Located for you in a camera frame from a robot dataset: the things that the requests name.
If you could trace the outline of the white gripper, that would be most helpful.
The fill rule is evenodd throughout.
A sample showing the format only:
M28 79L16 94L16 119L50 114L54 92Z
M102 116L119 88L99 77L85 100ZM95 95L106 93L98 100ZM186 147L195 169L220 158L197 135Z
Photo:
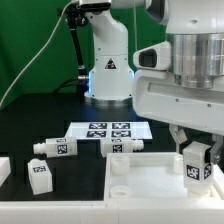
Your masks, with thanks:
M169 123L176 144L187 140L180 126L212 133L210 162L220 162L224 149L223 76L215 78L212 89L192 89L176 85L171 73L139 69L132 100L138 116Z

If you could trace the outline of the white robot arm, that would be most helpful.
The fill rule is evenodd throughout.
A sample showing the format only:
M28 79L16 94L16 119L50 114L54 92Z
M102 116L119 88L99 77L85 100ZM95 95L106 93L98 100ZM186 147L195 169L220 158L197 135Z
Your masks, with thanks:
M128 0L81 0L92 25L94 67L87 101L97 105L131 101L136 114L170 125L179 144L184 127L210 133L206 159L215 163L224 149L224 0L137 0L159 26L155 38L133 55L128 31L112 8Z

